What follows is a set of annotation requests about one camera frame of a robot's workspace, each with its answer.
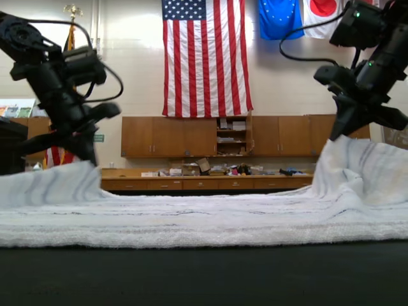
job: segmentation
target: european union flag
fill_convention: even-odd
[[[299,0],[259,0],[259,19],[261,38],[281,40],[288,32],[302,26]],[[288,39],[303,35],[303,31],[298,31]]]

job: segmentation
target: drawer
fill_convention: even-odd
[[[217,180],[184,180],[183,189],[187,190],[214,190],[218,189]]]
[[[258,178],[255,180],[255,189],[296,189],[309,186],[312,183],[311,177],[291,177],[291,178]]]
[[[182,190],[183,183],[181,180],[150,180],[150,190]]]
[[[103,180],[101,188],[107,191],[116,190],[147,190],[145,180]]]
[[[254,181],[247,178],[237,178],[234,179],[225,179],[218,181],[218,188],[223,190],[232,190],[232,189],[253,189]]]

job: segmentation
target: white wall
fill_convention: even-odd
[[[2,0],[0,10],[22,17],[63,18],[65,0]],[[91,0],[75,2],[84,10],[78,22],[91,26]],[[125,92],[117,102],[123,115],[161,115],[163,107],[164,52],[162,42],[161,2],[159,0],[102,0],[101,46],[103,60],[123,79]],[[289,61],[279,54],[278,41],[259,38],[258,0],[247,0],[246,37],[248,46],[249,78],[254,104],[254,115],[302,115],[307,113],[334,113],[331,94],[313,79],[323,63]],[[43,26],[43,34],[56,42],[65,42],[68,28]],[[83,37],[77,36],[79,43]],[[288,41],[285,50],[293,55],[324,56],[349,65],[353,50],[335,48],[326,40],[301,38]],[[0,54],[0,98],[26,98],[33,94],[24,82],[12,82],[8,76],[12,61]],[[118,89],[112,78],[95,90],[96,97],[111,95]],[[408,88],[400,82],[391,92],[390,105],[408,113],[404,96]],[[99,162],[117,167],[135,166],[146,161],[126,161],[120,157],[121,118],[104,120],[99,125],[105,143],[97,144]],[[379,127],[372,127],[372,136],[381,141]],[[147,161],[157,164],[158,161]]]

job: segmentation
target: flag canton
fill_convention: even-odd
[[[162,0],[163,20],[205,20],[205,0]]]

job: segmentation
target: japanese flag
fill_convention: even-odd
[[[343,0],[303,0],[303,26],[318,24],[339,16],[344,8],[343,3]],[[330,24],[306,29],[305,36],[330,39],[340,19]]]

